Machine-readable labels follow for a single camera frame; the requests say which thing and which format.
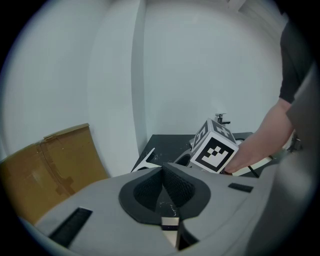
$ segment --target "brown tape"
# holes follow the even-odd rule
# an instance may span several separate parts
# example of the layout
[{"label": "brown tape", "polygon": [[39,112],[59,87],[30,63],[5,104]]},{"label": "brown tape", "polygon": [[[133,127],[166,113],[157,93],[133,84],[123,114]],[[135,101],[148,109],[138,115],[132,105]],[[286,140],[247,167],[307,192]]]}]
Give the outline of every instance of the brown tape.
[{"label": "brown tape", "polygon": [[45,136],[43,137],[43,139],[47,142],[47,141],[51,141],[51,140],[54,140],[56,137],[60,136],[60,135],[64,135],[64,134],[67,134],[67,133],[70,133],[70,132],[73,132],[75,130],[79,130],[81,128],[85,128],[85,127],[89,127],[89,124],[88,123],[83,123],[83,124],[79,124],[79,125],[76,125],[76,126],[73,126],[73,127],[70,127],[70,128],[67,128],[67,129],[64,129],[64,130],[60,130],[60,131],[57,131],[55,133],[52,133],[48,136]]},{"label": "brown tape", "polygon": [[50,165],[48,164],[48,161],[46,160],[44,152],[42,151],[40,143],[36,143],[36,151],[38,152],[38,154],[41,158],[41,161],[44,164],[45,168],[47,169],[48,173],[52,177],[53,181],[56,183],[57,188],[55,189],[55,191],[58,193],[58,195],[60,196],[62,194],[66,194],[66,195],[70,196],[71,194],[64,188],[63,184],[61,184],[59,179],[52,172],[52,169],[51,169]]},{"label": "brown tape", "polygon": [[[61,184],[69,195],[73,195],[75,193],[75,191],[72,189],[71,184],[74,182],[74,180],[70,176],[67,178],[61,177],[60,172],[59,172],[56,164],[54,163],[54,161],[52,160],[52,158],[49,154],[49,151],[48,151],[48,148],[47,148],[45,141],[41,141],[39,146],[42,151],[42,155],[46,161],[46,164],[49,166],[50,175],[52,176],[52,178],[56,182]],[[59,195],[61,195],[63,193],[63,190],[59,187],[55,191]]]}]

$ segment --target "white cube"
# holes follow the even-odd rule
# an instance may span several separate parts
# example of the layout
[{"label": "white cube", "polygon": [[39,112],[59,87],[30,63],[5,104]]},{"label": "white cube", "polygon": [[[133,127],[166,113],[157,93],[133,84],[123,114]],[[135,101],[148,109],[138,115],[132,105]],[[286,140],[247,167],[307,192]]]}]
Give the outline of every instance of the white cube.
[{"label": "white cube", "polygon": [[208,119],[194,137],[191,162],[211,172],[220,173],[239,147],[229,129]]}]

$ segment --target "cardboard box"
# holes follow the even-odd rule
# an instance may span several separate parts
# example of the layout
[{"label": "cardboard box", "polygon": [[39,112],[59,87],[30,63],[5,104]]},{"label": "cardboard box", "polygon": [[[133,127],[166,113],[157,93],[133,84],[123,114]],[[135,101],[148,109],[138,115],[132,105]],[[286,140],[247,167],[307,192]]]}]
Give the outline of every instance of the cardboard box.
[{"label": "cardboard box", "polygon": [[0,164],[0,173],[17,215],[31,224],[70,196],[53,176],[39,143],[7,157]]},{"label": "cardboard box", "polygon": [[51,134],[40,146],[52,173],[70,195],[108,178],[87,123]]},{"label": "cardboard box", "polygon": [[31,224],[87,185],[108,178],[87,123],[7,157],[0,177],[17,215]]}]

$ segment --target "black sleeve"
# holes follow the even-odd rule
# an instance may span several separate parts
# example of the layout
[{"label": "black sleeve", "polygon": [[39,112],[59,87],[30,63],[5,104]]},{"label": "black sleeve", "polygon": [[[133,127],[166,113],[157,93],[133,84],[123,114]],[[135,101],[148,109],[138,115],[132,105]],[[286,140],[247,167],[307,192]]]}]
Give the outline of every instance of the black sleeve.
[{"label": "black sleeve", "polygon": [[307,42],[291,21],[281,36],[282,85],[280,98],[292,103],[313,61]]}]

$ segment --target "black slot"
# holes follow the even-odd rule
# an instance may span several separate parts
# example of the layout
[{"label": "black slot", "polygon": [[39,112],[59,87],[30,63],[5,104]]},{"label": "black slot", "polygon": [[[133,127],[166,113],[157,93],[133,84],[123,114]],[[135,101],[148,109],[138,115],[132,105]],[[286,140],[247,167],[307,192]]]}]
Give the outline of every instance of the black slot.
[{"label": "black slot", "polygon": [[67,248],[87,222],[92,212],[92,210],[79,207],[53,231],[49,238]]},{"label": "black slot", "polygon": [[178,230],[178,225],[162,225],[161,228],[164,231],[177,231]]},{"label": "black slot", "polygon": [[176,162],[176,164],[181,166],[188,166],[188,164],[190,163],[190,158],[191,158],[191,155],[185,154]]},{"label": "black slot", "polygon": [[250,193],[252,191],[252,189],[254,188],[253,186],[247,186],[247,185],[242,185],[242,184],[238,184],[238,183],[231,183],[228,187],[235,189],[235,190],[247,192],[247,193]]},{"label": "black slot", "polygon": [[189,231],[186,230],[185,225],[182,221],[179,222],[176,245],[175,247],[181,251],[189,246],[196,244],[198,241]]}]

